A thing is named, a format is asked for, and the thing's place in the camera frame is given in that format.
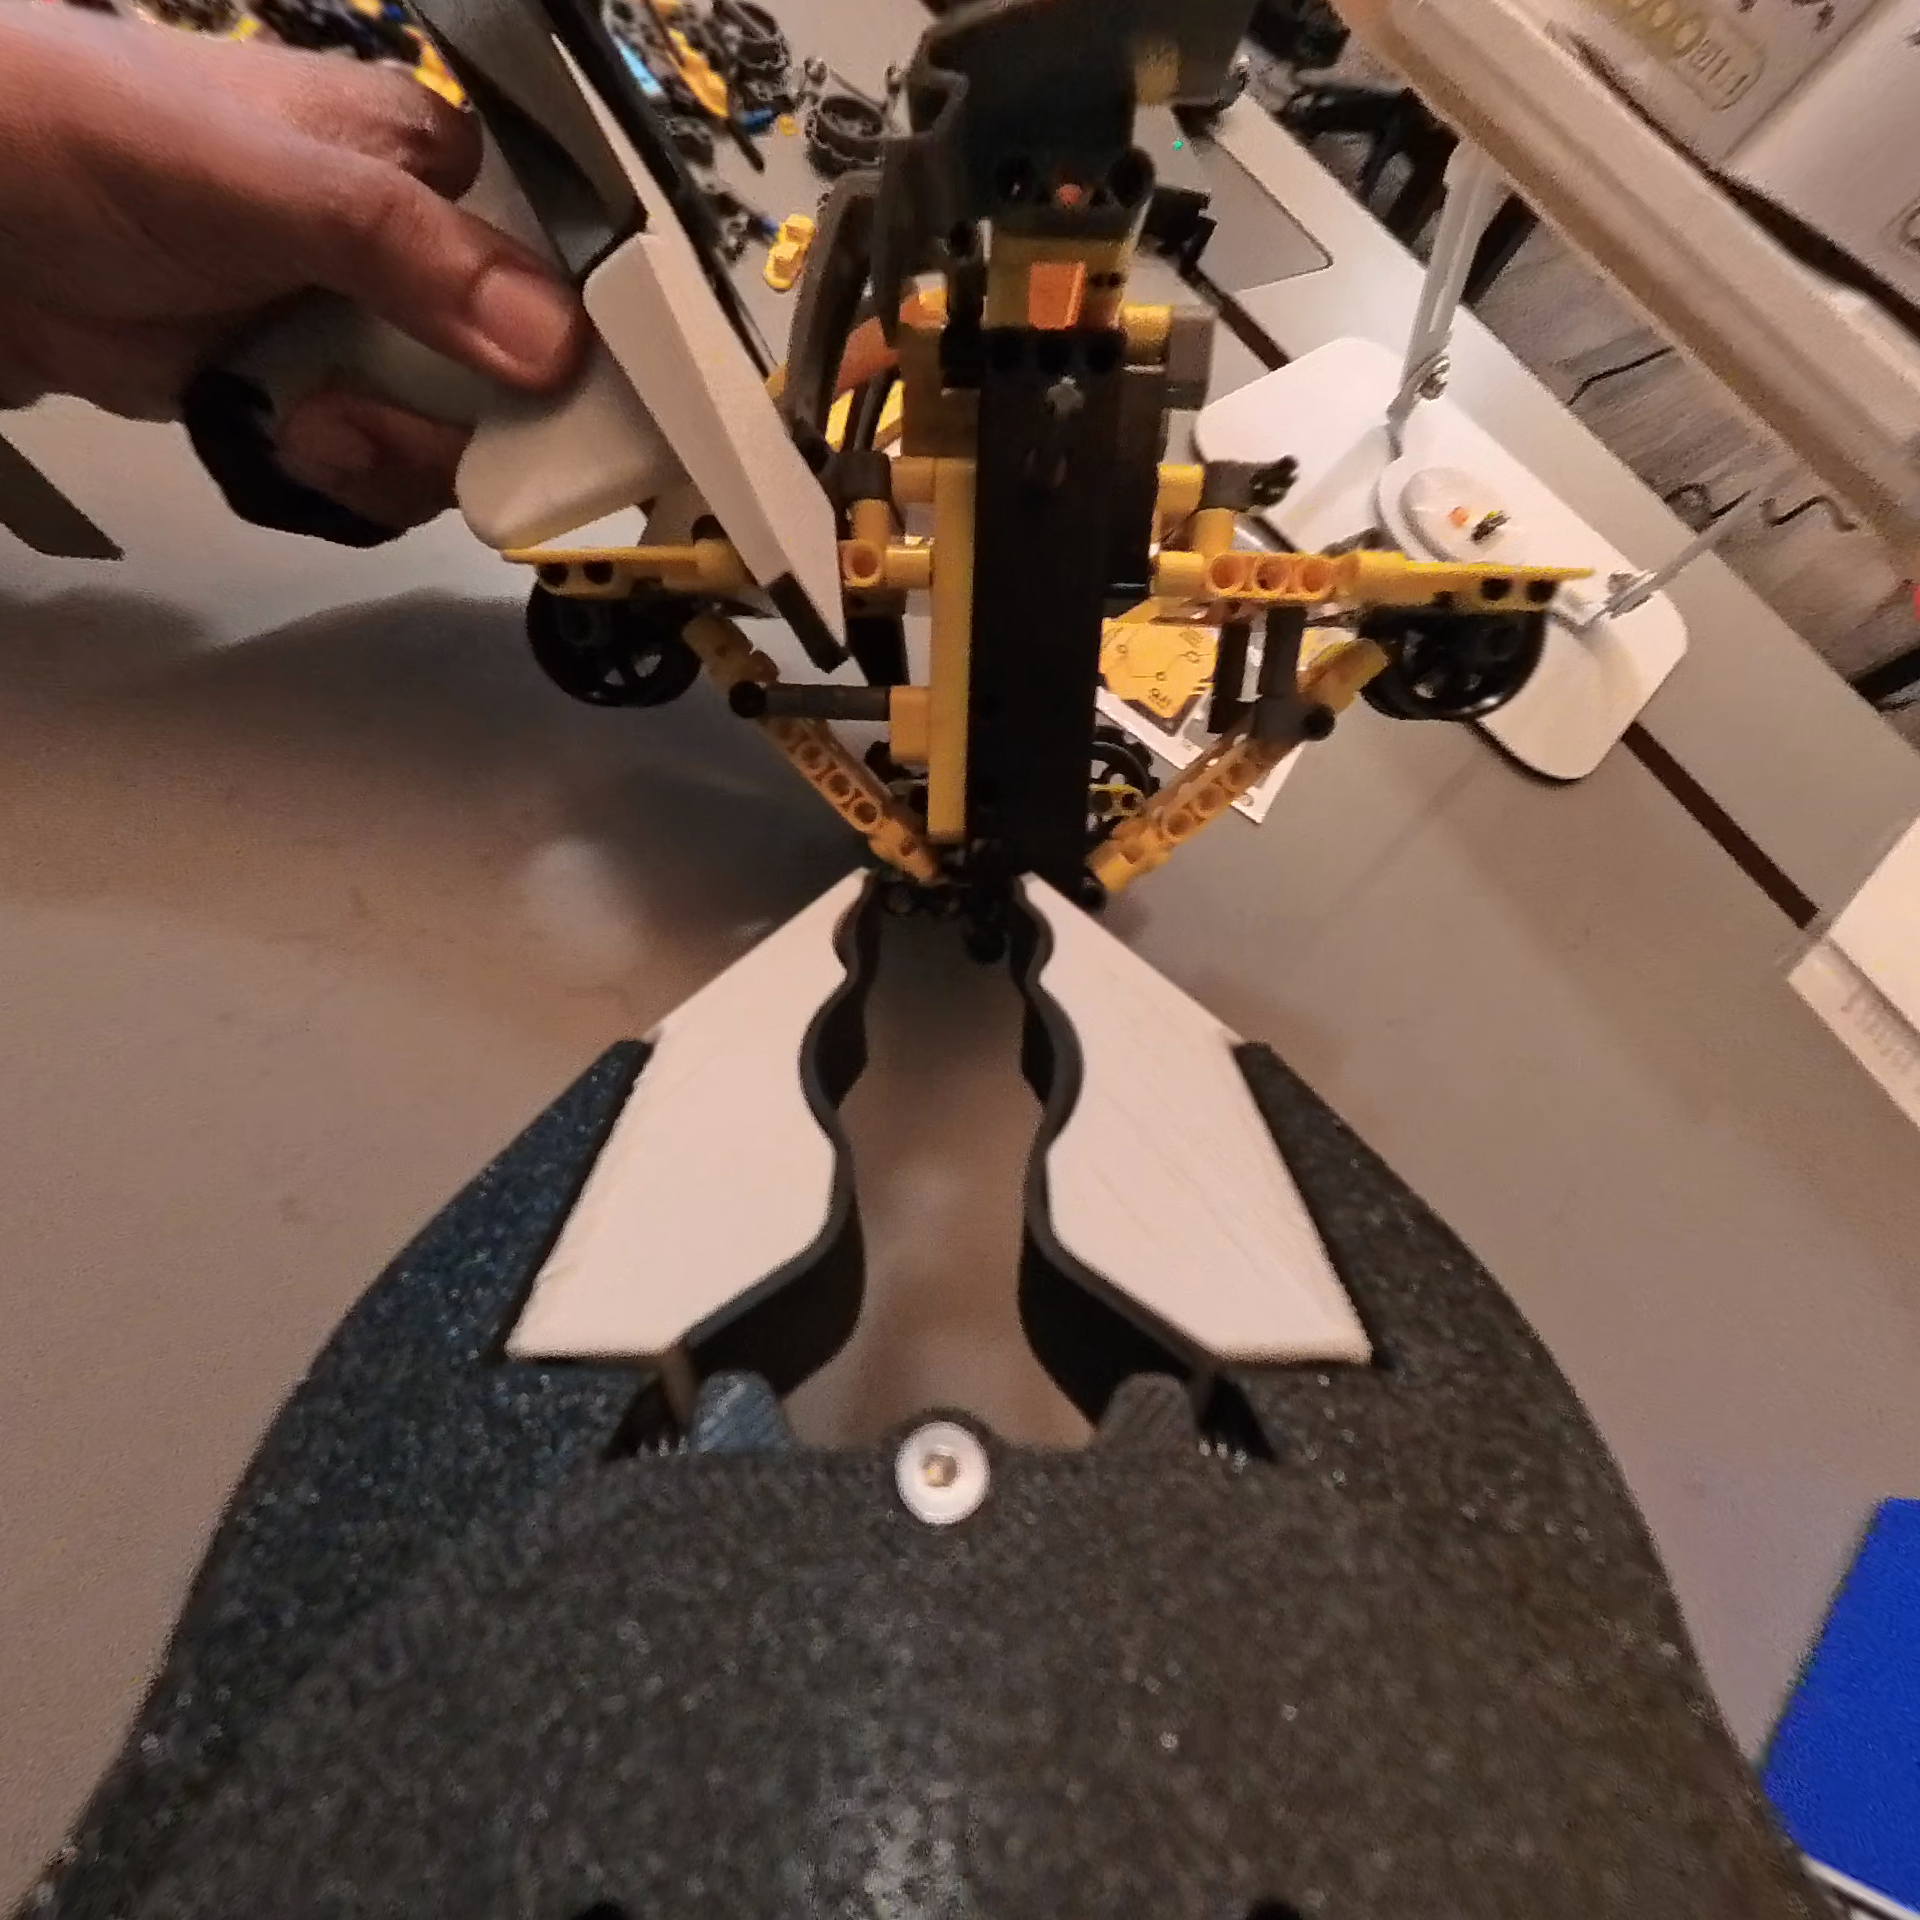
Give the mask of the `silver wristwatch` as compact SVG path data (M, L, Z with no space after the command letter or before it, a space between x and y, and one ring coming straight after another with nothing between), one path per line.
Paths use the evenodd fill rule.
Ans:
M120 563L124 551L110 540L52 480L35 467L8 438L4 456L4 527L25 548L51 558Z

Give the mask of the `person's left hand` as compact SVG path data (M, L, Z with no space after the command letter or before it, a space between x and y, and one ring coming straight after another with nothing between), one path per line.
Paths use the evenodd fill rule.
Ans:
M587 317L458 199L476 128L410 74L4 5L4 407L175 421L260 317L321 291L510 392Z

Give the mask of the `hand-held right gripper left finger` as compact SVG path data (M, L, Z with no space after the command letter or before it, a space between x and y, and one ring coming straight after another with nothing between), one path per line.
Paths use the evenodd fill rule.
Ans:
M713 1374L789 1397L846 1350L864 1250L840 1111L871 973L875 879L853 873L645 1036L508 1357L639 1364L685 1414Z

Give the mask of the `printed paper sheet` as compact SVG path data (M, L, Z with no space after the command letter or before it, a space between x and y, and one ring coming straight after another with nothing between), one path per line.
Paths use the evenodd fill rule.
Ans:
M1819 929L1787 987L1915 1127L1915 820Z

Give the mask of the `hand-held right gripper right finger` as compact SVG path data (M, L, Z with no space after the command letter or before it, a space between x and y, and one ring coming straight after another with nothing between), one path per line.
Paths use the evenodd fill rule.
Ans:
M1100 1424L1138 1377L1207 1413L1224 1381L1373 1363L1270 1124L1273 1054L1041 879L1015 880L1019 1070L1041 1119L1019 1201L1019 1331Z

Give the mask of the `white book stand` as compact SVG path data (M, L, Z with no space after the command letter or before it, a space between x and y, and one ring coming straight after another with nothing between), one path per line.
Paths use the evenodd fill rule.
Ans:
M1402 338L1291 354L1198 414L1207 460L1291 457L1264 509L1279 557L1213 565L1259 617L1279 600L1373 644L1364 697L1409 725L1475 725L1524 771L1581 781L1690 648L1667 585L1442 396L1456 313L1496 201L1516 193L1787 456L1915 552L1915 349L1867 298L1787 254L1643 123L1528 5L1353 5L1353 31L1459 134L1426 275ZM1446 513L1504 509L1470 543Z

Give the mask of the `yellow toy brick vehicle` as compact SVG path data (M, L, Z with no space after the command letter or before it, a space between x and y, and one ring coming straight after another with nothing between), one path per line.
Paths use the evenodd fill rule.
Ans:
M1373 675L1341 619L1215 589L1291 487L1270 465L1169 465L1210 384L1201 309L1131 299L1156 189L1146 107L1213 94L1240 5L969 5L904 77L905 123L832 180L773 399L830 496L846 660L821 671L706 513L685 536L500 551L528 632L591 705L884 686L891 728L754 725L891 873L1041 879L1100 908L1322 739ZM1091 825L1106 619L1218 632L1215 746Z

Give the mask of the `black brick connector piece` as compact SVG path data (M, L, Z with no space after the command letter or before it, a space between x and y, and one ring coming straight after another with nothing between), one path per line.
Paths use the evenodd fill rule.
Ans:
M1023 971L1039 943L1015 884L923 884L891 875L878 880L878 908L900 924L924 919L946 929L984 971Z

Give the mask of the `yellow sticker sheet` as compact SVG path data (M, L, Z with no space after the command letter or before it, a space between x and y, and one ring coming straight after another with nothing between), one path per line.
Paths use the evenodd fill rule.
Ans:
M1121 783L1150 798L1215 746L1210 731L1218 632L1191 619L1106 619L1091 715L1088 820L1111 828Z

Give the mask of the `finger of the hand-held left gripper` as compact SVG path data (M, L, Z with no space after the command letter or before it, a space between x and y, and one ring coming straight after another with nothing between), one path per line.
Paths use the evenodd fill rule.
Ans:
M596 5L410 5L578 287L614 244L685 238L754 373L770 349L731 287L706 193Z
M592 265L580 295L600 340L750 583L807 660L835 671L848 648L830 496L685 234L639 229Z

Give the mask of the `pile of small brick parts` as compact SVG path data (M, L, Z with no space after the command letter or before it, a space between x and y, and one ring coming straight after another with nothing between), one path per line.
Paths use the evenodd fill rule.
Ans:
M468 107L448 59L422 31L421 5L110 5L151 25L218 40L260 40L396 66L451 107ZM807 166L864 166L888 134L891 101L848 88L810 58L801 59L779 19L760 5L596 5L639 94L664 120L669 146L688 160L716 229L723 261L760 254L760 279L778 298L798 291L816 216L779 217L723 185L719 156L736 152L764 170L764 146L807 146Z

